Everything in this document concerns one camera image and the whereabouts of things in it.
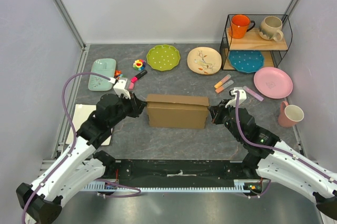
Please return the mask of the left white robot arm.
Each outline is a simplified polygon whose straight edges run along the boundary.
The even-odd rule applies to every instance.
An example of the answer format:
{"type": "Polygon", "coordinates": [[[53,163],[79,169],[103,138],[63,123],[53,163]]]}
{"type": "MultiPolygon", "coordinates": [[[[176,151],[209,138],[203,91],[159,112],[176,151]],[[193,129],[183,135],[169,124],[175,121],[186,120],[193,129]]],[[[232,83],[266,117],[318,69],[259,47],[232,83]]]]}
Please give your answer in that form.
{"type": "Polygon", "coordinates": [[[66,151],[36,180],[16,189],[23,209],[21,222],[52,223],[68,200],[88,183],[111,178],[116,160],[98,148],[112,135],[112,128],[126,117],[139,117],[146,106],[133,92],[103,95],[95,111],[75,131],[66,151]]]}

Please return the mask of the brown cardboard box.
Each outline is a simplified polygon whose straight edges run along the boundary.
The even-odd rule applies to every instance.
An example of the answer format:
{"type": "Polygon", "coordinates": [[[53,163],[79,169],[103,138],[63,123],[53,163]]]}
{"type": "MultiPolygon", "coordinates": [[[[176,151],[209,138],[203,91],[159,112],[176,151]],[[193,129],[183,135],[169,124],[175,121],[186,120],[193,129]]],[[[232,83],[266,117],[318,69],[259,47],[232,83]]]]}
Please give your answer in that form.
{"type": "Polygon", "coordinates": [[[209,98],[205,96],[149,94],[146,101],[151,127],[205,128],[209,114],[209,98]]]}

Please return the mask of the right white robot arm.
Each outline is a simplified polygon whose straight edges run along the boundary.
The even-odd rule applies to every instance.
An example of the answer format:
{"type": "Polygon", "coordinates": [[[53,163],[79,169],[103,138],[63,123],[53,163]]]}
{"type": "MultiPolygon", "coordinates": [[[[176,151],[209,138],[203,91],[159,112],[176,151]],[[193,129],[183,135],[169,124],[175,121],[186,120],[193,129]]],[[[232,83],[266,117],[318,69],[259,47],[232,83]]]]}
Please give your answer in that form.
{"type": "Polygon", "coordinates": [[[336,219],[336,173],[319,166],[258,126],[247,109],[222,100],[210,106],[212,123],[225,126],[248,151],[241,172],[246,178],[259,176],[275,181],[305,196],[318,210],[336,219]]]}

